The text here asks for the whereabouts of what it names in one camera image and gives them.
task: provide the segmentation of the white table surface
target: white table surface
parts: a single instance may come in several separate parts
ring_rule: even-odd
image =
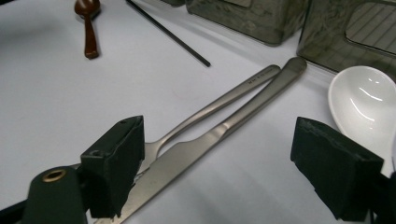
[[[136,1],[207,58],[207,68],[126,2],[102,0],[94,21],[101,56],[89,61],[74,3],[0,6],[0,209],[24,200],[42,171],[78,163],[117,121],[143,115],[146,140],[157,140],[267,65],[282,67],[299,40],[297,33],[271,48],[185,7]],[[127,223],[345,223],[290,161],[297,117],[335,128],[327,102],[333,76],[309,64],[293,86]],[[177,141],[201,135],[246,100]]]

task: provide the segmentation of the plastic container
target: plastic container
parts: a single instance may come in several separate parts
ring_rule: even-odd
[[[189,13],[278,46],[304,21],[308,0],[186,0]]]
[[[181,7],[184,5],[185,1],[184,0],[161,0],[172,7]]]
[[[371,66],[396,81],[396,1],[312,0],[297,54],[335,72]]]

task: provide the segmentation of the spoon bowl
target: spoon bowl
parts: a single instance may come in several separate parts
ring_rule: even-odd
[[[384,159],[381,173],[390,176],[396,134],[395,83],[372,67],[350,67],[333,79],[328,97],[341,133]]]

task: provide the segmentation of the wooden spoon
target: wooden spoon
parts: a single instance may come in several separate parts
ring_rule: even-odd
[[[99,0],[77,0],[75,12],[84,19],[85,22],[85,57],[94,59],[99,56],[96,47],[95,32],[92,28],[91,17],[95,16],[100,10]]]

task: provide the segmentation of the silver knife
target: silver knife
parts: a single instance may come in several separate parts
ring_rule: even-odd
[[[300,57],[290,59],[279,75],[264,87],[250,101],[230,117],[195,140],[177,143],[151,164],[129,193],[129,198],[121,210],[121,216],[100,218],[95,224],[118,224],[160,193],[211,148],[228,137],[246,121],[275,99],[305,70],[306,61]]]

